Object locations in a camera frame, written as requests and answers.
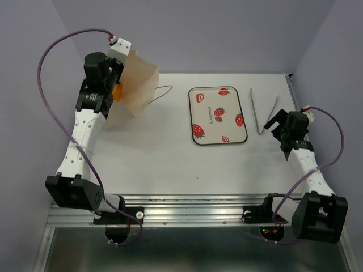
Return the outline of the aluminium mounting rail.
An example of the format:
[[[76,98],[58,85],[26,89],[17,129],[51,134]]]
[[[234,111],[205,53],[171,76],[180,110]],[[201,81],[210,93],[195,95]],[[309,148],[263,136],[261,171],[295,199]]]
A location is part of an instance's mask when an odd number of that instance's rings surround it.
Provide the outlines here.
[[[157,227],[239,227],[244,226],[245,206],[263,203],[266,194],[185,194],[124,196],[126,208],[142,207],[138,214],[145,228]],[[51,205],[47,227],[100,227],[105,223],[100,215],[87,210]]]

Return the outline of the brown paper bag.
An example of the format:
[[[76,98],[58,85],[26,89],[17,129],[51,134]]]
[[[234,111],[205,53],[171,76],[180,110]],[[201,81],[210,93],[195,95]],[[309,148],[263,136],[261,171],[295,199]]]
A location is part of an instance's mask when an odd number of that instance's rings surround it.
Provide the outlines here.
[[[154,101],[159,85],[159,68],[131,50],[121,75],[122,96],[114,101],[103,129],[122,125],[142,113]]]

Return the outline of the strawberry pattern tray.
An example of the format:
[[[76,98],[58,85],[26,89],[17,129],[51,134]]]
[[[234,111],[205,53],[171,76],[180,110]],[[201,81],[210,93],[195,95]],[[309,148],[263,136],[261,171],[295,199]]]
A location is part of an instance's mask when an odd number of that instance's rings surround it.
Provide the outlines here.
[[[189,90],[192,139],[199,146],[242,144],[248,134],[238,91],[232,86]]]

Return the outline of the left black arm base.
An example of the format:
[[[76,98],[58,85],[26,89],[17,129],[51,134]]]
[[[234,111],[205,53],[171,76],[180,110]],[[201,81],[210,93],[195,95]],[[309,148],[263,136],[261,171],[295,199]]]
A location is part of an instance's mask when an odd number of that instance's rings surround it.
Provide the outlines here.
[[[105,227],[105,238],[108,244],[120,247],[134,244],[141,237],[145,208],[143,206],[127,206],[121,199],[119,210],[94,212],[93,225]]]

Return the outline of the orange braided fake bread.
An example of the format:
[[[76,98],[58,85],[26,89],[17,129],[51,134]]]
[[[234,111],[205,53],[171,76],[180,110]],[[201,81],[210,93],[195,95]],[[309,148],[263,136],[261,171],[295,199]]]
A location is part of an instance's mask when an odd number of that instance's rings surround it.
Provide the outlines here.
[[[112,92],[114,101],[119,101],[120,100],[120,98],[122,96],[122,92],[123,92],[123,85],[121,83],[116,84],[114,86],[113,92]]]

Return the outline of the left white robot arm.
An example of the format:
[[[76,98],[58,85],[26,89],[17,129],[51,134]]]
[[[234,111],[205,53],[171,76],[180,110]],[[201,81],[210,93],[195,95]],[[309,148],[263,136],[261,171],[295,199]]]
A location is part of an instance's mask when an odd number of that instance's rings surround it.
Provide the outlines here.
[[[106,194],[101,183],[91,182],[96,141],[113,104],[127,53],[101,52],[85,56],[85,79],[75,105],[75,122],[64,159],[45,186],[59,207],[106,213],[113,223],[126,218],[124,200]]]

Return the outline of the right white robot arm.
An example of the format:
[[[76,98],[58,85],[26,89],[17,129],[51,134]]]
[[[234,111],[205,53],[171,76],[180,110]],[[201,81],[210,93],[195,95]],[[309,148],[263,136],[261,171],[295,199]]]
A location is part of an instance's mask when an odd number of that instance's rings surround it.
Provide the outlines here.
[[[277,225],[289,223],[297,239],[336,244],[343,230],[348,202],[329,187],[322,170],[340,159],[345,143],[341,142],[332,162],[318,165],[314,148],[305,139],[314,120],[313,109],[312,106],[290,112],[281,109],[264,125],[265,129],[276,125],[272,135],[299,179],[282,197],[274,197],[272,202],[262,205],[261,214]]]

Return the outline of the metal tongs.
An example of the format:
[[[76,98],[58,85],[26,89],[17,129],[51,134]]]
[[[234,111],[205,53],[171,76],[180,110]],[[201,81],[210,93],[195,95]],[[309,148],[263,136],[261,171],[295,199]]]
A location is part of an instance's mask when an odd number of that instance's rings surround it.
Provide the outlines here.
[[[279,100],[279,96],[276,97],[275,103],[269,113],[267,121],[269,121],[271,119],[272,113],[274,112],[274,110],[277,106],[278,100]],[[262,129],[260,129],[260,127],[259,127],[259,121],[258,121],[258,116],[257,116],[257,112],[256,112],[255,102],[254,102],[254,92],[253,92],[252,88],[250,88],[250,102],[251,102],[251,108],[252,108],[252,114],[254,117],[254,124],[255,124],[255,128],[256,128],[256,132],[257,132],[258,136],[261,136],[264,133],[265,128],[263,127]]]

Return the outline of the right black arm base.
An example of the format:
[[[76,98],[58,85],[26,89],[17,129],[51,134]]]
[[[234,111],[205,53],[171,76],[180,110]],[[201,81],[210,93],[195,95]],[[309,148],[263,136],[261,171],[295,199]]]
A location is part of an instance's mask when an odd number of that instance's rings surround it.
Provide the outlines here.
[[[272,204],[273,200],[277,200],[277,197],[282,197],[282,194],[269,193],[264,198],[262,204],[243,206],[241,221],[246,224],[262,224],[263,226],[260,227],[260,238],[280,244],[285,235],[285,229],[282,224],[267,227],[267,224],[273,223]]]

